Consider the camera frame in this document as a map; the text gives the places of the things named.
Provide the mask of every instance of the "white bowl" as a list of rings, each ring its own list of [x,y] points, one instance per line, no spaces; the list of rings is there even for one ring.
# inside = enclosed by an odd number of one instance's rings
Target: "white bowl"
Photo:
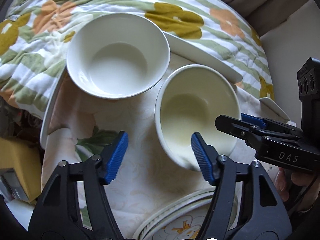
[[[163,32],[127,13],[92,20],[72,38],[67,69],[83,91],[100,98],[138,95],[163,77],[170,60]]]
[[[164,151],[181,167],[200,171],[191,148],[191,135],[200,132],[219,154],[229,156],[237,138],[216,129],[214,122],[221,114],[241,119],[230,83],[207,66],[177,69],[165,80],[156,100],[156,131]]]

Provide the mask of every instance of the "human hand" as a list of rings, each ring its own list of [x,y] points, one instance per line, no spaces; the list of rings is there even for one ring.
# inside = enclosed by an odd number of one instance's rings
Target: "human hand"
[[[314,175],[305,174],[301,172],[293,172],[291,175],[291,181],[297,185],[302,187],[307,187],[313,180]],[[279,174],[276,180],[276,189],[282,200],[285,202],[289,199],[289,189],[287,188],[287,182],[285,179],[284,168],[279,167]],[[320,191],[320,178],[318,178],[315,183],[312,185],[310,190],[303,197],[302,202],[299,204],[297,211],[308,210],[313,203],[316,201]]]

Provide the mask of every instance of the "quilted blanket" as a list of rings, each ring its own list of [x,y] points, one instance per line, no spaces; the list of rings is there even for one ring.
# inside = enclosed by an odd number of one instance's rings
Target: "quilted blanket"
[[[0,95],[43,118],[74,34],[92,19],[144,16],[243,76],[256,98],[273,98],[266,55],[255,30],[220,0],[14,0],[0,23]]]

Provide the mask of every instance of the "yellow box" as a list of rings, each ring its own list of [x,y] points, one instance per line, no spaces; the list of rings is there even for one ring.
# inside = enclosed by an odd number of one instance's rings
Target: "yellow box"
[[[41,193],[41,163],[36,147],[17,138],[0,138],[0,171],[13,169],[28,202]]]

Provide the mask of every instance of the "orange flower pattern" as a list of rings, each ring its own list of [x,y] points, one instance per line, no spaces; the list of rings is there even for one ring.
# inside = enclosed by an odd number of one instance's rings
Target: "orange flower pattern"
[[[182,228],[172,228],[172,231],[177,231],[178,234],[181,234],[184,230],[189,229],[190,225],[187,224],[187,220],[183,222]]]
[[[238,35],[241,39],[244,39],[244,33],[239,27],[239,20],[229,10],[225,9],[210,9],[210,15],[220,21],[220,28],[230,34],[231,36]]]
[[[67,25],[71,19],[71,11],[76,7],[73,2],[65,2],[58,6],[54,1],[48,0],[41,7],[41,13],[33,22],[33,31],[35,34],[44,31],[57,31]]]
[[[200,39],[200,27],[204,25],[200,15],[184,11],[181,7],[170,3],[155,3],[154,11],[147,11],[145,17],[153,21],[165,32],[174,32],[184,39]]]

